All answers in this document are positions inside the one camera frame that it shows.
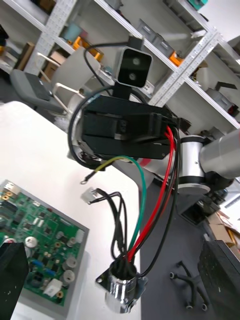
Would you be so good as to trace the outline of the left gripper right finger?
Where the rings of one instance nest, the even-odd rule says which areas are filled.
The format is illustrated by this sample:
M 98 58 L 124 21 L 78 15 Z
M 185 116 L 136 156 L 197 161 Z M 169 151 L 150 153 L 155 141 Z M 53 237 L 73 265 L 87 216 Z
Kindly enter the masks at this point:
M 218 320 L 240 320 L 240 261 L 222 240 L 204 241 L 197 265 Z

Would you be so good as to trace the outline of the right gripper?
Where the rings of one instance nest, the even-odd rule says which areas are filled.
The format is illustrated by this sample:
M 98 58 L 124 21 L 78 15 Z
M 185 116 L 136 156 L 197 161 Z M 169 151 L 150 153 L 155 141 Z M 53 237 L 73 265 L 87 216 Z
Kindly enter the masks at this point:
M 168 128 L 179 130 L 180 118 L 156 106 L 101 95 L 82 110 L 82 148 L 102 159 L 161 160 L 170 150 Z

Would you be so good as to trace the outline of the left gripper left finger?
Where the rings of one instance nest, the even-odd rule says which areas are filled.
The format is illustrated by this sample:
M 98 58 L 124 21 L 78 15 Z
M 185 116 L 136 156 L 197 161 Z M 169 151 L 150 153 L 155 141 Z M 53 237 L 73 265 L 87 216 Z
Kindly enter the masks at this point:
M 0 247 L 0 320 L 11 319 L 28 273 L 24 244 L 4 243 Z

